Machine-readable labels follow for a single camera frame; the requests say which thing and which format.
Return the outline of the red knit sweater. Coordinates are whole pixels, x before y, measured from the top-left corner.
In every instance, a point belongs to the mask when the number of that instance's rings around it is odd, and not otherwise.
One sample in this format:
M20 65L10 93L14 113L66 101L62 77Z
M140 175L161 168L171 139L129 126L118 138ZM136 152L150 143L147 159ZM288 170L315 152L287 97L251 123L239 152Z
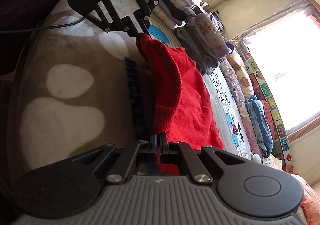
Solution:
M206 144L224 149L210 95L185 49L171 48L147 34L141 34L136 45L148 63L156 91L155 133L165 133L169 142L188 143L194 150Z

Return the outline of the beige grey folded clothes stack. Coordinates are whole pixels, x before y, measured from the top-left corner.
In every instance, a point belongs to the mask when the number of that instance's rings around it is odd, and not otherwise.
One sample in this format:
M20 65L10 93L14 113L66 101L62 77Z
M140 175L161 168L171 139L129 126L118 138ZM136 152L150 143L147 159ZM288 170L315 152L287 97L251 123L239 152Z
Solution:
M188 21L188 16L195 17L201 12L193 0L159 0L153 10L153 14L169 29L181 26L182 22Z

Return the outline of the purple grey folded clothes stack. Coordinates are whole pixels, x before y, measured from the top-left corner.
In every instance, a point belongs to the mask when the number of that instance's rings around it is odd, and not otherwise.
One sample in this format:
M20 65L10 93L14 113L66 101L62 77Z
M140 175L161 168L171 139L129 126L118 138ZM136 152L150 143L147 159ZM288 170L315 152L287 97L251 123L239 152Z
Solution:
M187 23L174 33L202 75L211 74L234 51L234 45L222 36L208 13L189 15Z

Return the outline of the grey plush toy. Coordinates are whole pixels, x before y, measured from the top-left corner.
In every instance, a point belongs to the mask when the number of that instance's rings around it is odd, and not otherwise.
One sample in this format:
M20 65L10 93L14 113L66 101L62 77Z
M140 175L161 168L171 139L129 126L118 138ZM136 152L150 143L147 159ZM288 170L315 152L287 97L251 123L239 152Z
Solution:
M256 153L251 154L251 160L255 163L258 163L258 164L262 163L260 156Z

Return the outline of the pink floral mattress pad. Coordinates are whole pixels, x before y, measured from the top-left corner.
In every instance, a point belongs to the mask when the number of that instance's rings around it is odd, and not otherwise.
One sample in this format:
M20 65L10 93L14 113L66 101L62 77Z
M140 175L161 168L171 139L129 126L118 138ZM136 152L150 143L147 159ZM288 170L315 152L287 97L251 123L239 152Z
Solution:
M241 117L243 127L246 132L246 136L247 136L251 151L253 154L258 155L262 161L263 156L262 156L260 148L257 144L256 136L255 136L255 133L253 130L253 125L252 125L251 119L249 117L248 111L246 109L245 96L244 96L242 89L240 87L240 83L238 81L238 77L235 73L235 70L233 70L231 64L229 63L229 61L227 59L225 59L223 62L221 62L220 70L222 71L223 76L225 77L225 80L228 84L229 90L235 100L237 107L238 107L238 111L239 111L239 114Z

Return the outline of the blue folded quilt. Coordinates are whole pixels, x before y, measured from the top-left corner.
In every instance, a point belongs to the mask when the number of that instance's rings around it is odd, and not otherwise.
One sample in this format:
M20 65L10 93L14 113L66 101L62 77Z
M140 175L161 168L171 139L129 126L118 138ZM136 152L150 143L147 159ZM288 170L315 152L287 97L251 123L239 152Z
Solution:
M263 108L255 95L247 98L245 105L252 122L260 152L264 158L268 158L273 149L273 138L265 119Z

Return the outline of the floral pink pillow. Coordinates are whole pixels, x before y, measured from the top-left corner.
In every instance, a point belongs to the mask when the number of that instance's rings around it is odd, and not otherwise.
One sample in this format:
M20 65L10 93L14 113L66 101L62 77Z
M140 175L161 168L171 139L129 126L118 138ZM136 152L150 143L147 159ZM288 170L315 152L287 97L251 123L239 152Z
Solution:
M251 98L254 95L254 89L249 78L249 75L245 69L244 62L237 51L233 51L231 54L226 56L226 59L229 61L232 66L236 76L238 78L240 87L245 98Z

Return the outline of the white cream bedding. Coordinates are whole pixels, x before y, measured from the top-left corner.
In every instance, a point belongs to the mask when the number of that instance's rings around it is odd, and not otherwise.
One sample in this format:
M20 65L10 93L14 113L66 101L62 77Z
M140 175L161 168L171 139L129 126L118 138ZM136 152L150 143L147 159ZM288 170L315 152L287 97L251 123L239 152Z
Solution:
M282 161L274 155L270 154L267 158L263 159L263 165L283 171Z

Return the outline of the colourful alphabet foam mat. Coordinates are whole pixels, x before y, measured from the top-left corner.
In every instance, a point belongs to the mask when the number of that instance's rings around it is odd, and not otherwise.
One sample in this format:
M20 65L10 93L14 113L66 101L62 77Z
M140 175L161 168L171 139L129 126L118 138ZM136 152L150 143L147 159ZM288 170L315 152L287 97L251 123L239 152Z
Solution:
M267 108L272 117L272 125L274 130L274 144L272 154L281 160L283 170L289 174L294 174L293 161L290 151L290 143L287 138L287 133L283 124L283 120L280 116L274 97L266 83L265 78L255 60L240 44L240 36L234 37L231 42L235 45L236 50L242 58L246 71L250 77L253 90L257 98L267 103Z

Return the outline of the orange white rolled blanket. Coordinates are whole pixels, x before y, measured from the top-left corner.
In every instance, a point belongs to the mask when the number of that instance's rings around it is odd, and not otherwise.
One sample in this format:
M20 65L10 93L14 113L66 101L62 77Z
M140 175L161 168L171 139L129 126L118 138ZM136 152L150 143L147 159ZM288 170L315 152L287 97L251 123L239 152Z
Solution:
M298 207L296 215L307 225L320 223L319 197L314 189L299 175L292 175L303 187L303 199Z

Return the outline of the window curtain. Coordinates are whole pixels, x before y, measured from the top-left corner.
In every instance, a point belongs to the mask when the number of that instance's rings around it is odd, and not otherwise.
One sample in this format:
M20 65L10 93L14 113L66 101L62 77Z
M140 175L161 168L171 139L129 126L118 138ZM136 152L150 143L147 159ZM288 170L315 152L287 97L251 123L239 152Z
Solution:
M292 3L289 3L287 6L285 6L282 10L274 13L261 22L255 23L254 25L246 29L239 36L239 46L245 51L248 51L247 45L244 42L247 37L255 35L260 30L264 29L267 25L274 23L277 20L283 19L287 15L303 12L306 16L309 16L316 11L317 8L309 0L294 0Z

